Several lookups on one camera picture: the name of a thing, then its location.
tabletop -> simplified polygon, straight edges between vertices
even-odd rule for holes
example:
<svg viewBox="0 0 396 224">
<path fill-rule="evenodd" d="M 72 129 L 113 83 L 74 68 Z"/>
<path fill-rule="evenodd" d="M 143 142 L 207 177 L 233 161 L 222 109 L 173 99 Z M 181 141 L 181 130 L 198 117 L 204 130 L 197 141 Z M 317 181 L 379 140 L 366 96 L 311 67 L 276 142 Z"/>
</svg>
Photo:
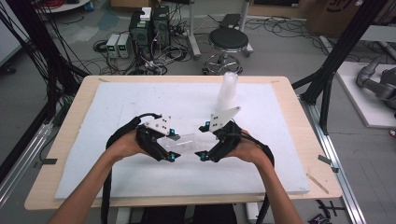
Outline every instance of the tabletop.
<svg viewBox="0 0 396 224">
<path fill-rule="evenodd" d="M 38 177 L 25 202 L 26 209 L 55 209 L 63 200 L 54 198 L 62 178 L 64 165 L 77 136 L 78 130 L 92 103 L 96 89 L 102 82 L 161 82 L 161 83 L 220 83 L 222 77 L 215 76 L 91 76 L 85 77 L 78 94 L 70 107 L 52 147 L 48 158 L 58 159 L 54 165 L 43 165 Z M 283 117 L 288 125 L 290 136 L 296 147 L 310 191 L 304 194 L 292 194 L 295 199 L 326 199 L 341 197 L 342 191 L 331 167 L 318 159 L 324 156 L 321 146 L 311 125 L 285 77 L 239 77 L 241 83 L 270 84 L 276 95 Z M 182 197 L 145 197 L 145 198 L 113 198 L 111 206 L 150 206 L 172 204 L 203 204 L 203 203 L 246 203 L 262 201 L 262 195 L 206 195 Z M 94 201 L 99 207 L 101 200 Z"/>
</svg>

aluminum frame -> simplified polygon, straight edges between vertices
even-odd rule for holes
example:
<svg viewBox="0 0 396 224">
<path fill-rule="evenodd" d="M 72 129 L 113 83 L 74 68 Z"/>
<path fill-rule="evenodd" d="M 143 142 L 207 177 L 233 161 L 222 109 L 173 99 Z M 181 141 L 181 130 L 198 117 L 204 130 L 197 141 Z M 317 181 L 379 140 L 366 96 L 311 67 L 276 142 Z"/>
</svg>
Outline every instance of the aluminum frame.
<svg viewBox="0 0 396 224">
<path fill-rule="evenodd" d="M 323 148 L 326 157 L 332 161 L 332 167 L 338 168 L 338 173 L 334 173 L 338 182 L 340 183 L 343 191 L 342 199 L 344 201 L 346 210 L 348 212 L 350 221 L 356 224 L 365 224 L 366 220 L 363 216 L 361 208 L 359 207 L 358 201 L 356 200 L 355 194 L 353 193 L 352 187 L 349 185 L 347 175 L 341 165 L 338 158 L 337 152 L 335 151 L 334 145 L 329 135 L 325 134 L 319 125 L 320 112 L 315 105 L 309 105 L 306 102 L 301 102 L 302 106 L 308 111 L 308 118 L 312 121 L 312 126 L 317 138 Z"/>
</svg>

chair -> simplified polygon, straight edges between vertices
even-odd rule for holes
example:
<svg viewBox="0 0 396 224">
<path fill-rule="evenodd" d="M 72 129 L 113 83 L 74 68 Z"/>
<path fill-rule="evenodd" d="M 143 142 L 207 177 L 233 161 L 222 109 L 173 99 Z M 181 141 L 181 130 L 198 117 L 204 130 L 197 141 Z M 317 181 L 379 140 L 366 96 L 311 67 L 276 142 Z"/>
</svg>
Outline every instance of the chair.
<svg viewBox="0 0 396 224">
<path fill-rule="evenodd" d="M 234 28 L 219 28 L 212 31 L 209 35 L 209 44 L 214 49 L 221 50 L 221 54 L 210 56 L 203 68 L 204 75 L 209 72 L 222 75 L 231 71 L 240 74 L 243 69 L 239 61 L 229 55 L 229 53 L 240 52 L 248 46 L 248 37 Z"/>
</svg>

forearm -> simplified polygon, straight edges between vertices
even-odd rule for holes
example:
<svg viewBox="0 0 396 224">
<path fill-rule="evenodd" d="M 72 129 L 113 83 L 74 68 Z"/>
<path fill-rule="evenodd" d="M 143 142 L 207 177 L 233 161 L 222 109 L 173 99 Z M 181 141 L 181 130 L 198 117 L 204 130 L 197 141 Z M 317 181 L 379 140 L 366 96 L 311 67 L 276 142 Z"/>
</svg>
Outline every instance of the forearm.
<svg viewBox="0 0 396 224">
<path fill-rule="evenodd" d="M 108 151 L 102 154 L 77 188 L 55 212 L 49 223 L 84 223 L 115 161 Z"/>
<path fill-rule="evenodd" d="M 274 168 L 268 161 L 256 163 L 277 224 L 303 223 Z"/>
</svg>

round stool seat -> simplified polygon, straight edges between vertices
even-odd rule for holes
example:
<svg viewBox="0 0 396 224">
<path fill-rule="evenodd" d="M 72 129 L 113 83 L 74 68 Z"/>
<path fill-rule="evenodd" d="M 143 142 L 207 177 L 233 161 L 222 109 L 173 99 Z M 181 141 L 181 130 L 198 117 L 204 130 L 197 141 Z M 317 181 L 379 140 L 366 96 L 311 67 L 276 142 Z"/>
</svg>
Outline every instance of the round stool seat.
<svg viewBox="0 0 396 224">
<path fill-rule="evenodd" d="M 209 43 L 213 48 L 238 52 L 247 47 L 248 36 L 233 28 L 219 28 L 210 33 Z"/>
</svg>

